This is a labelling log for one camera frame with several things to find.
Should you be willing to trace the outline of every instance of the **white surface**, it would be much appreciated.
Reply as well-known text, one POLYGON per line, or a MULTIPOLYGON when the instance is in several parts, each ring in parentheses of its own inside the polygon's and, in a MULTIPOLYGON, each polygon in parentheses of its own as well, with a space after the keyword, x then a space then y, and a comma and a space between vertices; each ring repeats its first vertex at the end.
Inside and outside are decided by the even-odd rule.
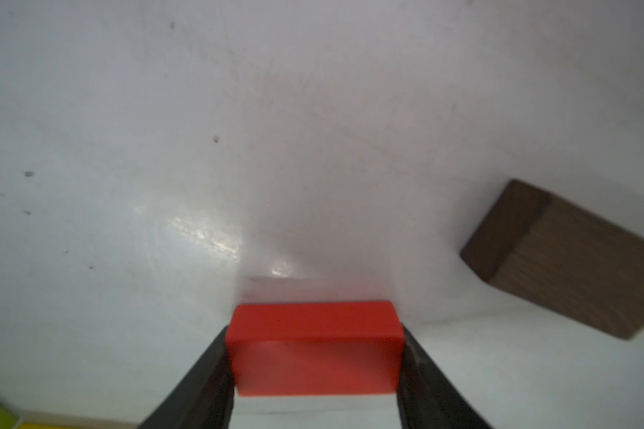
POLYGON ((512 176, 644 235, 644 0, 0 1, 0 395, 139 421, 244 279, 370 278, 498 427, 644 427, 644 338, 459 261, 512 176))

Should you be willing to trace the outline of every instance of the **red block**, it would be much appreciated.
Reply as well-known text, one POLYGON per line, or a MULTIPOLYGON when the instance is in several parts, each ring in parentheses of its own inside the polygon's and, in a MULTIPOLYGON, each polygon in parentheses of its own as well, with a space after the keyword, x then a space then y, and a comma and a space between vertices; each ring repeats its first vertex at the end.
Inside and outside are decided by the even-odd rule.
POLYGON ((242 396, 393 393, 403 345, 388 301, 239 305, 226 331, 242 396))

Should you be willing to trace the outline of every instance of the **brown wooden block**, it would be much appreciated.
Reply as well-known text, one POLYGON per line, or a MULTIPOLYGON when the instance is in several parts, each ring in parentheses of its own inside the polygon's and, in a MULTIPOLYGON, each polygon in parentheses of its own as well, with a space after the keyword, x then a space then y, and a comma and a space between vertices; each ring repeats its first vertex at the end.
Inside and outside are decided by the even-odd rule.
POLYGON ((490 285, 621 339, 644 326, 644 239, 513 180, 461 252, 490 285))

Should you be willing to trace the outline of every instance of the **red block top face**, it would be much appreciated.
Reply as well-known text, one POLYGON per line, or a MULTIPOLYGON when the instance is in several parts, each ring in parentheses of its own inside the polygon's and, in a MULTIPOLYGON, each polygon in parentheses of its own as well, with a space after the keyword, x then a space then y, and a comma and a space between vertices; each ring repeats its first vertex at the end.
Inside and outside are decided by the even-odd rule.
POLYGON ((403 345, 388 301, 239 305, 226 331, 242 396, 393 393, 403 345))

